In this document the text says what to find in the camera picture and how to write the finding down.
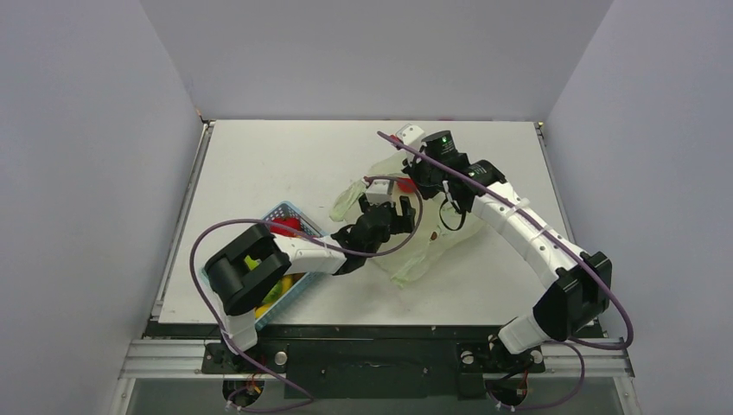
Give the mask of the red fake fruit piece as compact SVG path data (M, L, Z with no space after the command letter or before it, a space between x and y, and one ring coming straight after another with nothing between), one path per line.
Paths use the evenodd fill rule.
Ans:
M401 177L397 180L398 188L406 194L415 194L418 192L418 188L414 181L409 177Z

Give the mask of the light green plastic bag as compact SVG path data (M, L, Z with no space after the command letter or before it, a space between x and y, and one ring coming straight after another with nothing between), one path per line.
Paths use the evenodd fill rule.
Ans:
M407 177L407 174L400 171L402 167L402 155L398 151L373 164L365 176ZM366 189L366 184L361 179L352 182L335 198L329 211L329 218L333 222L354 223L361 214L358 198ZM398 204L398 197L401 195L408 196L411 205L417 210L417 197L412 193L395 188L392 196L393 200L397 202L396 210L399 214L402 213ZM417 281L445 252L487 229L485 222L467 214L461 229L449 230L460 224L461 215L457 214L448 203L442 206L444 200L444 195L439 193L435 198L424 201L423 218L417 228L417 234L404 247L390 255L370 259L386 272L397 286L404 287ZM406 236L406 234L400 234L391 237L379 249L379 252L395 247Z

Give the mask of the green fake lime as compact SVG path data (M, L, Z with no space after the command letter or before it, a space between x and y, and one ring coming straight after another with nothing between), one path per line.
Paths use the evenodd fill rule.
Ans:
M275 303L290 290L292 285L293 277L291 275L282 277L265 296L263 304Z
M244 263L249 271L256 269L261 261L259 259L253 259L251 256L244 257Z

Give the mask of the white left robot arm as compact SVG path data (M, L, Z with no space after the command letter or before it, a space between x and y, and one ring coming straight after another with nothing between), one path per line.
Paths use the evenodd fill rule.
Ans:
M381 204L361 197L359 205L362 214L354 224L320 238L297 229L284 236L275 233L279 225L272 220L245 219L248 228L204 264L197 280L219 300L211 311L226 344L224 360L235 371L246 372L257 363L255 309L284 276L356 271L367 259L383 255L380 248L393 235L412 239L424 212L407 196Z

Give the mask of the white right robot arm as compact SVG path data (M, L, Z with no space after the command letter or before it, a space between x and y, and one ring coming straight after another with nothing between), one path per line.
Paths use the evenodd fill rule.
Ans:
M425 199L439 193L461 216L489 224L536 273L545 293L523 316L505 324L488 344L499 369L543 342L564 342L610 305L606 289L612 265L602 253L588 254L567 242L520 197L506 176L487 160L470 162L450 131L426 134L407 125L393 135L405 153L403 171Z

